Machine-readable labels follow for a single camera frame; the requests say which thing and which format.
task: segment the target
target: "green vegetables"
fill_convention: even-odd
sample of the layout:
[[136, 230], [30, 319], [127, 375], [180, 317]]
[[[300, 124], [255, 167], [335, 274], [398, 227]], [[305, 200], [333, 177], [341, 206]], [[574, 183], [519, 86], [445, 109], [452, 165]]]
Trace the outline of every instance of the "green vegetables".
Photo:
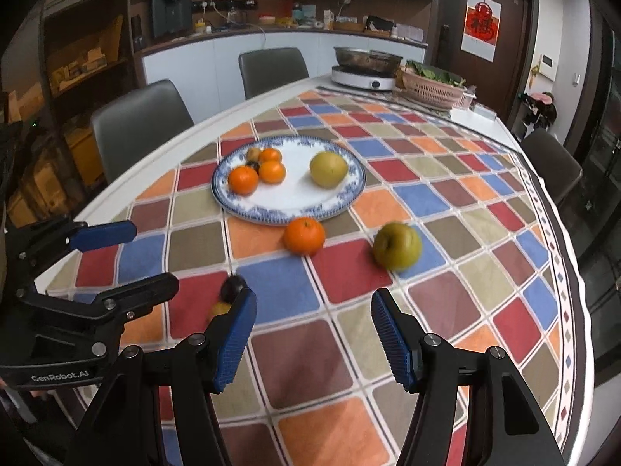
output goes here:
[[462, 79], [461, 77], [455, 76], [459, 81], [455, 80], [455, 78], [451, 77], [451, 74], [446, 70], [434, 69], [429, 70], [425, 68], [423, 64], [417, 63], [416, 61], [408, 61], [406, 66], [412, 68], [417, 75], [421, 77], [425, 77], [425, 79], [437, 80], [438, 82], [447, 83], [448, 85], [452, 85], [454, 87], [463, 87], [466, 83], [466, 79]]

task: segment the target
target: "plate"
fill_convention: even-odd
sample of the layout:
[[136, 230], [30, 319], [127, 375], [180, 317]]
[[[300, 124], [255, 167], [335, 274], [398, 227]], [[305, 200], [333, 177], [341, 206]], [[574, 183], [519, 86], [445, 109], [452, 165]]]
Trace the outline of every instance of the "plate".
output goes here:
[[[239, 196], [229, 189], [229, 173], [244, 165], [246, 152], [256, 146], [280, 150], [287, 177], [274, 186], [259, 183], [250, 196]], [[323, 151], [339, 154], [349, 166], [347, 176], [333, 190], [320, 188], [310, 176], [310, 161]], [[337, 216], [362, 193], [365, 183], [364, 168], [349, 150], [322, 138], [299, 135], [270, 136], [248, 143], [226, 156], [211, 179], [213, 195], [225, 210], [247, 221], [277, 225], [289, 224], [298, 217], [323, 221]]]

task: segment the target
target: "dining table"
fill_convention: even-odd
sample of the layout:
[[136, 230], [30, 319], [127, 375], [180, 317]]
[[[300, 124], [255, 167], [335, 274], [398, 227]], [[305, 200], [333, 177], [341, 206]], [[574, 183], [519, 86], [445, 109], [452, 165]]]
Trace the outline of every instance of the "dining table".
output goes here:
[[[280, 135], [326, 139], [364, 167], [362, 193], [322, 221], [324, 248], [296, 256], [284, 226], [249, 222], [212, 194], [218, 163]], [[229, 275], [244, 277], [257, 320], [234, 381], [213, 396], [235, 466], [396, 463], [417, 397], [397, 384], [371, 320], [388, 288], [405, 313], [455, 347], [507, 351], [565, 462], [577, 464], [593, 395], [585, 286], [557, 207], [505, 125], [437, 112], [330, 77], [275, 89], [200, 122], [130, 168], [77, 220], [131, 220], [125, 245], [73, 253], [36, 281], [52, 296], [95, 295], [164, 271], [179, 291], [128, 322], [120, 348], [173, 347], [202, 332]], [[422, 253], [388, 271], [372, 254], [383, 225], [412, 226]], [[75, 389], [83, 412], [96, 386]], [[460, 387], [448, 466], [461, 464], [468, 388]], [[181, 466], [169, 387], [160, 388], [167, 459]]]

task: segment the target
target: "chair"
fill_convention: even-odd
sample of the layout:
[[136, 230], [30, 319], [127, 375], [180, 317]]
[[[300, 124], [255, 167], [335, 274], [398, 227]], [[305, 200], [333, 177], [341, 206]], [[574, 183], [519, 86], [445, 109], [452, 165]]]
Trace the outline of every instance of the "chair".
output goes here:
[[309, 76], [302, 53], [294, 47], [240, 54], [239, 69], [247, 100]]
[[92, 115], [92, 128], [108, 182], [194, 122], [175, 85], [159, 80], [127, 93]]
[[583, 170], [565, 147], [544, 129], [536, 129], [522, 141], [522, 150], [545, 182], [557, 205], [582, 178]]

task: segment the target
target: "metal pot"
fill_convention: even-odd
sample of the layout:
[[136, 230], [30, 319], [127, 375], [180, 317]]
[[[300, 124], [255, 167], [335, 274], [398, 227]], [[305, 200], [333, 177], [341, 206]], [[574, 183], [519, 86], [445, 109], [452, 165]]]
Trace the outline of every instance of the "metal pot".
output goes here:
[[334, 47], [339, 66], [357, 70], [360, 73], [394, 74], [403, 58], [379, 51], [366, 51], [350, 47]]

